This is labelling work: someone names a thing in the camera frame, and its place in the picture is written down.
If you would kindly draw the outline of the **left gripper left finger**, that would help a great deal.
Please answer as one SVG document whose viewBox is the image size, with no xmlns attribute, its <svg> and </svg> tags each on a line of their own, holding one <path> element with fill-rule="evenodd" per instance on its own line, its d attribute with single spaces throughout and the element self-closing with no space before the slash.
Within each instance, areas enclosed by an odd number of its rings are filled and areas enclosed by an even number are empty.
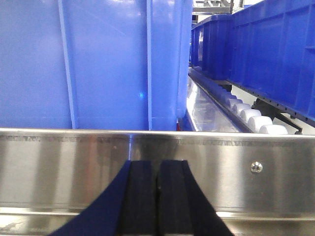
<svg viewBox="0 0 315 236">
<path fill-rule="evenodd" d="M 53 236 L 154 236 L 156 201 L 150 161 L 126 161 L 108 187 Z"/>
</svg>

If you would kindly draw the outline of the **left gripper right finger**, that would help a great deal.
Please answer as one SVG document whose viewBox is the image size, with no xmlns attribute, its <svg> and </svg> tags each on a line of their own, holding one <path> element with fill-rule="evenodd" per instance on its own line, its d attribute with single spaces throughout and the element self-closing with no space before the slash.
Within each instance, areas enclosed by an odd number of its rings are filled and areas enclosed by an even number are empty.
<svg viewBox="0 0 315 236">
<path fill-rule="evenodd" d="M 164 160 L 158 174 L 159 236 L 231 236 L 187 161 Z"/>
</svg>

